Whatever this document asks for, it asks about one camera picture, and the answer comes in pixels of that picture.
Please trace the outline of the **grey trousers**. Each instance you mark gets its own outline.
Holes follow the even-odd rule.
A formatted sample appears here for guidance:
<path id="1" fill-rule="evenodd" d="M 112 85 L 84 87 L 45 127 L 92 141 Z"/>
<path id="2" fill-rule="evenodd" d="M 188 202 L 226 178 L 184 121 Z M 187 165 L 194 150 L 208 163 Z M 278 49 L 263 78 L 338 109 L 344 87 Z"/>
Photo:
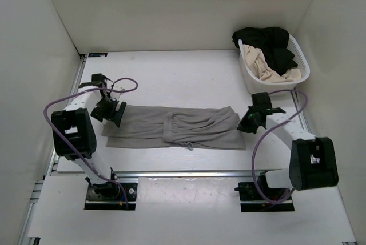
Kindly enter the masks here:
<path id="1" fill-rule="evenodd" d="M 101 135 L 115 148 L 185 147 L 245 150 L 237 130 L 239 115 L 231 107 L 178 108 L 128 105 L 117 127 L 108 122 Z"/>

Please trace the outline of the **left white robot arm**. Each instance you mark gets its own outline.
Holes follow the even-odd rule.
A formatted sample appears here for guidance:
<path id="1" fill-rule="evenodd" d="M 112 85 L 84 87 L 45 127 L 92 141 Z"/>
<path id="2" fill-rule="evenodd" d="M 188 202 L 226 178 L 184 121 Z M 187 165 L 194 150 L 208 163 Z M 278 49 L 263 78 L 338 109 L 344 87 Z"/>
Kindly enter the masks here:
<path id="1" fill-rule="evenodd" d="M 125 189 L 96 152 L 97 138 L 91 121 L 94 118 L 109 121 L 114 127 L 121 125 L 126 103 L 119 102 L 120 93 L 107 91 L 108 81 L 103 74 L 93 74 L 90 82 L 80 84 L 78 96 L 63 110 L 54 111 L 49 121 L 56 128 L 53 130 L 56 154 L 77 164 L 96 194 L 123 201 Z"/>

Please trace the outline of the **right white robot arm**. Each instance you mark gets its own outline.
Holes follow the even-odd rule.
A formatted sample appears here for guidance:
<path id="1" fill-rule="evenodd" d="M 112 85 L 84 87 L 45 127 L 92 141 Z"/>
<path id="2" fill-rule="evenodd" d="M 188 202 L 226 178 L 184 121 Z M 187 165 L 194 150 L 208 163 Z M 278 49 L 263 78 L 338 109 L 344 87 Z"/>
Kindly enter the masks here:
<path id="1" fill-rule="evenodd" d="M 272 106 L 271 95 L 266 92 L 253 94 L 252 105 L 237 128 L 247 134 L 256 134 L 260 127 L 265 129 L 253 150 L 252 173 L 256 171 L 256 155 L 260 144 L 269 134 L 277 136 L 291 152 L 286 168 L 254 177 L 258 195 L 270 199 L 278 188 L 303 191 L 337 186 L 339 175 L 332 140 L 317 137 L 297 126 L 293 119 L 298 113 L 287 117 L 284 109 Z"/>

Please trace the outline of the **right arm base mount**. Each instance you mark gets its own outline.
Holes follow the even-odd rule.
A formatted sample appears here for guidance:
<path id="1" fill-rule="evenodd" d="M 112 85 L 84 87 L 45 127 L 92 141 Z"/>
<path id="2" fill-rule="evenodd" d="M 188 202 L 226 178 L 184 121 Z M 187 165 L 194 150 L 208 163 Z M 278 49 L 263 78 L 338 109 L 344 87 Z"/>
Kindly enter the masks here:
<path id="1" fill-rule="evenodd" d="M 269 188 L 265 179 L 264 173 L 261 173 L 257 177 L 257 183 L 261 191 L 270 200 L 278 201 L 284 197 L 289 189 L 286 188 Z M 271 204 L 266 202 L 262 196 L 258 193 L 256 186 L 253 182 L 239 182 L 238 186 L 234 189 L 238 192 L 240 198 L 241 212 L 294 212 L 295 208 L 292 202 L 292 198 L 280 204 Z"/>

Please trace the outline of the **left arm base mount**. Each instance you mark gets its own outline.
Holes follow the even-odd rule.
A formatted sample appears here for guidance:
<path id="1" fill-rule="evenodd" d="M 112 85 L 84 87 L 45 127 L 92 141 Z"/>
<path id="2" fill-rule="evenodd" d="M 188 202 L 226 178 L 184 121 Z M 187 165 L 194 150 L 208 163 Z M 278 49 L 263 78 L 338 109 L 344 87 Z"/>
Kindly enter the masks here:
<path id="1" fill-rule="evenodd" d="M 136 209 L 138 183 L 92 184 L 89 178 L 86 178 L 86 181 L 88 188 L 84 204 L 85 210 L 134 211 Z"/>

